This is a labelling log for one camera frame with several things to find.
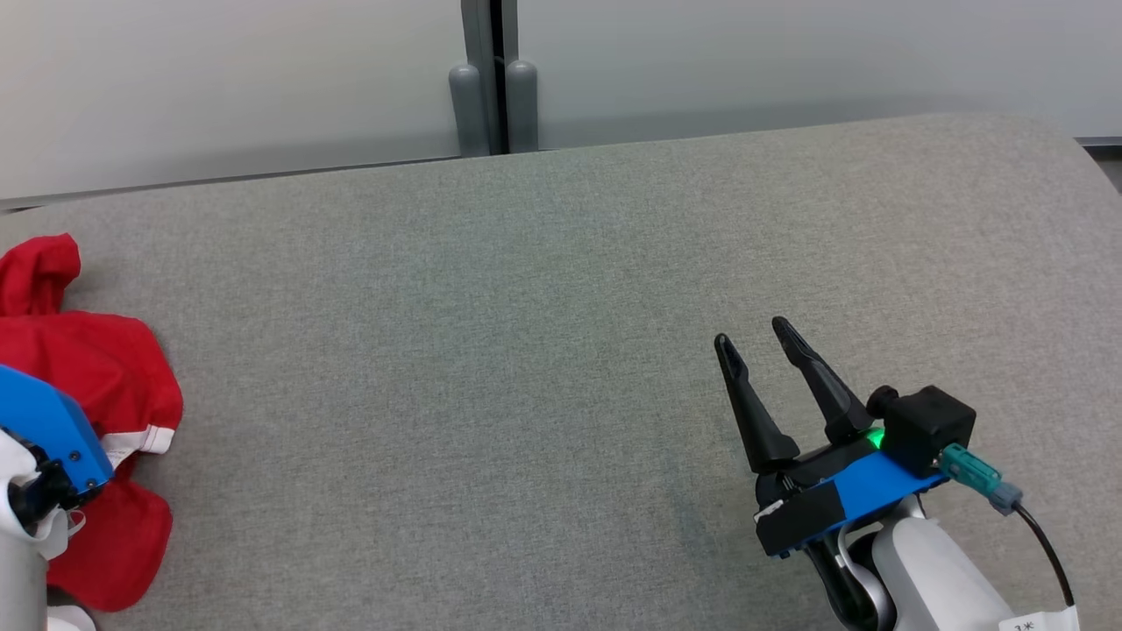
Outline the right gripper, blue bracket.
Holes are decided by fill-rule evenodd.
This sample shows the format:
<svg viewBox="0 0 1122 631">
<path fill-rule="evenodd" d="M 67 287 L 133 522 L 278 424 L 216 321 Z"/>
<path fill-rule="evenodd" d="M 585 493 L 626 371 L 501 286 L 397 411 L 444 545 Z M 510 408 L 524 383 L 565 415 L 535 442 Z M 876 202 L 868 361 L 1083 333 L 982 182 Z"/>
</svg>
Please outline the right gripper, blue bracket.
<svg viewBox="0 0 1122 631">
<path fill-rule="evenodd" d="M 881 449 L 885 431 L 870 430 L 873 417 L 849 385 L 813 351 L 787 318 L 773 318 L 770 326 L 788 360 L 808 384 L 824 415 L 828 441 L 839 446 L 862 438 L 830 454 L 856 455 L 842 470 L 809 486 L 785 475 L 778 488 L 778 499 L 761 504 L 754 515 L 755 534 L 766 556 L 787 557 L 838 528 L 870 522 L 905 496 L 926 493 L 948 481 L 940 470 L 916 477 L 890 459 Z M 799 446 L 792 436 L 778 428 L 767 412 L 749 383 L 749 368 L 729 336 L 714 337 L 714 354 L 721 368 L 749 470 L 756 475 L 782 470 L 798 458 Z"/>
</svg>

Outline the left gripper, blue bracket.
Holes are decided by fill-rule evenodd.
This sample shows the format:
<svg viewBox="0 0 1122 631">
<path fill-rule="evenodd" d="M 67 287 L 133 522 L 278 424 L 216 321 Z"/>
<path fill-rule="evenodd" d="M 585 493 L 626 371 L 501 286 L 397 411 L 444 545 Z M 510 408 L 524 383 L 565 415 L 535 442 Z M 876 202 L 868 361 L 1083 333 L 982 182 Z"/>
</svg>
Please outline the left gripper, blue bracket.
<svg viewBox="0 0 1122 631">
<path fill-rule="evenodd" d="M 96 499 L 114 475 L 79 404 L 61 390 L 1 368 L 3 523 L 37 527 Z"/>
</svg>

